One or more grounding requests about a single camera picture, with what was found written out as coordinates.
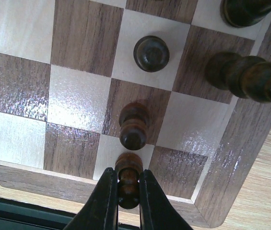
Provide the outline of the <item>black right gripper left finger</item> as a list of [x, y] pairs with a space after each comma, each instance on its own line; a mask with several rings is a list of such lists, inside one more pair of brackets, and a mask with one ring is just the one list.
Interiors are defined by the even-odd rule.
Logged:
[[118, 228], [118, 174], [104, 170], [84, 207], [66, 230], [116, 230]]

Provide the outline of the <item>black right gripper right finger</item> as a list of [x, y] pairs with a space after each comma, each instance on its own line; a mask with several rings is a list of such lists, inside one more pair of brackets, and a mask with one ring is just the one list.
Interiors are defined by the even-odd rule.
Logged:
[[150, 170], [140, 174], [140, 220], [142, 230], [190, 230]]

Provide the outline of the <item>dark pawn chess piece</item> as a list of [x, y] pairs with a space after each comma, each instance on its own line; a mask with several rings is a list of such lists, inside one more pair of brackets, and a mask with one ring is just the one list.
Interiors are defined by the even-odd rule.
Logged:
[[133, 209], [140, 202], [139, 178], [143, 172], [141, 158], [131, 152], [121, 154], [116, 163], [118, 173], [118, 204], [124, 209]]
[[231, 26], [249, 27], [259, 23], [271, 12], [271, 0], [224, 0], [221, 12]]
[[130, 103], [120, 112], [120, 143], [128, 150], [140, 150], [146, 145], [150, 116], [141, 103]]
[[137, 66], [146, 72], [162, 70], [169, 62], [169, 49], [157, 36], [142, 37], [134, 46], [133, 57]]

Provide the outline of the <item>wooden chess board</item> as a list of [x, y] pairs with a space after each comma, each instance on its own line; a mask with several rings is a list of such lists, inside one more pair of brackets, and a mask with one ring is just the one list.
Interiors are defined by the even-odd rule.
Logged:
[[[187, 222], [219, 227], [270, 129], [271, 103], [205, 79], [218, 52], [271, 62], [271, 12], [227, 25], [219, 0], [0, 0], [0, 185], [85, 203], [126, 152], [119, 114], [149, 111], [136, 151]], [[160, 71], [135, 63], [145, 36], [165, 41]]]

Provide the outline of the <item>dark bishop chess piece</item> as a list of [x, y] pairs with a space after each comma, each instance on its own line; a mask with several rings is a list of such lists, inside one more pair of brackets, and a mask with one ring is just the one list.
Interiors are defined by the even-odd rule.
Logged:
[[271, 62], [261, 57], [219, 52], [209, 59], [205, 78], [238, 98], [271, 103]]

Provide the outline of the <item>black aluminium frame rail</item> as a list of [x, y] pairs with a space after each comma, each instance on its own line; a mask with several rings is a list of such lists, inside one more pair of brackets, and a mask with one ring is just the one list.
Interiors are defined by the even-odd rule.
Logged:
[[[75, 217], [64, 211], [0, 198], [0, 230], [65, 230]], [[120, 224], [117, 230], [134, 230], [135, 226]]]

